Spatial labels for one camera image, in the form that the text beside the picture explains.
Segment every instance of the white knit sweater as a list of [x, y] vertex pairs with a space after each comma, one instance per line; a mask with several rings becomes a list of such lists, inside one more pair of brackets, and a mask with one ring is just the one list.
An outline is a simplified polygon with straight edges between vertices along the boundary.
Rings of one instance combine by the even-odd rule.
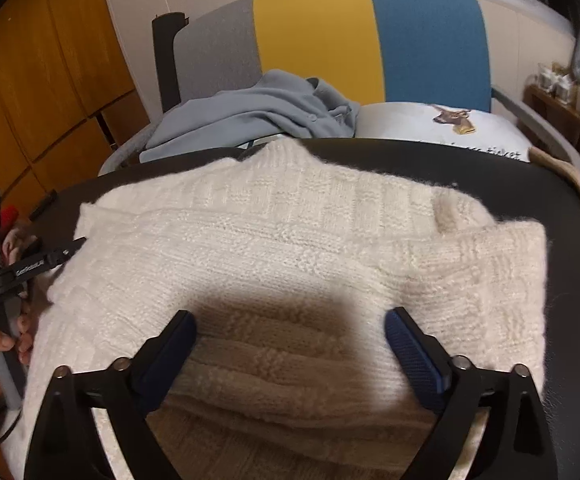
[[16, 478], [52, 370], [131, 356], [181, 308], [198, 341], [150, 424], [184, 480], [398, 478], [434, 418], [385, 342], [393, 305], [451, 354], [522, 362], [543, 384], [544, 230], [452, 189], [281, 140], [115, 189], [82, 206], [75, 236], [88, 241], [50, 290], [5, 446]]

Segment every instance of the black tool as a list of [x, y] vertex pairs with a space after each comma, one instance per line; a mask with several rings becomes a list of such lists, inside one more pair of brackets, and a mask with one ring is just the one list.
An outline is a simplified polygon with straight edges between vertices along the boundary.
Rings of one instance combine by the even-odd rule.
[[468, 480], [556, 480], [544, 408], [525, 365], [499, 372], [450, 357], [401, 307], [386, 314], [385, 335], [419, 402], [438, 414], [401, 480], [447, 480], [479, 407], [490, 413]]
[[[9, 267], [3, 267], [0, 256], [1, 332], [13, 339], [20, 336], [16, 327], [16, 318], [20, 315], [18, 294], [23, 290], [23, 284], [38, 274], [65, 263], [80, 249], [85, 240], [85, 238], [80, 238], [70, 242], [64, 248], [33, 254]], [[0, 385], [9, 409], [18, 410], [21, 407], [25, 382], [26, 371], [18, 360], [16, 349], [0, 352]]]
[[119, 357], [105, 370], [54, 370], [36, 420], [24, 480], [113, 480], [92, 408], [107, 410], [125, 462], [136, 480], [180, 480], [145, 416], [156, 410], [196, 341], [196, 321], [179, 310], [134, 359]]

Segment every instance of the wooden shelf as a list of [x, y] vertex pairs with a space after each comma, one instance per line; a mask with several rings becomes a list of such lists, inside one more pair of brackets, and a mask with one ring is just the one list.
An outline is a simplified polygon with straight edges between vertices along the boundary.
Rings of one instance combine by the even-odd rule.
[[564, 105], [536, 85], [526, 87], [525, 101], [557, 128], [580, 154], [580, 115], [572, 106]]

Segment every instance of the cable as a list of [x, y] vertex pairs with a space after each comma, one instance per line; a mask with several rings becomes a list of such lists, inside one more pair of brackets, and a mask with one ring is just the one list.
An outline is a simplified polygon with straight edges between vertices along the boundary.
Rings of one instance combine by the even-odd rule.
[[23, 409], [20, 409], [18, 411], [18, 415], [16, 416], [16, 418], [15, 418], [14, 422], [12, 423], [12, 425], [9, 428], [7, 428], [7, 431], [4, 434], [2, 434], [0, 436], [0, 444], [2, 444], [5, 441], [5, 439], [8, 436], [10, 436], [10, 434], [14, 431], [14, 428], [18, 424], [18, 421], [21, 420], [21, 415], [23, 415]]

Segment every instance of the clothing pile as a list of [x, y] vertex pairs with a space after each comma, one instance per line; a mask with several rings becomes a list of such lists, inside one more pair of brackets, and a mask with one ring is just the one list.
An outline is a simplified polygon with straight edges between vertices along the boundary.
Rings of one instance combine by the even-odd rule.
[[318, 77], [269, 70], [251, 88], [221, 91], [172, 108], [140, 154], [156, 160], [272, 136], [354, 137], [359, 103]]
[[82, 206], [75, 236], [87, 242], [49, 290], [4, 444], [16, 478], [54, 368], [131, 356], [179, 309], [195, 314], [196, 347], [148, 422], [186, 480], [397, 479], [434, 416], [385, 341], [393, 306], [451, 354], [523, 362], [544, 382], [544, 229], [497, 222], [454, 189], [326, 164], [284, 139], [112, 190]]

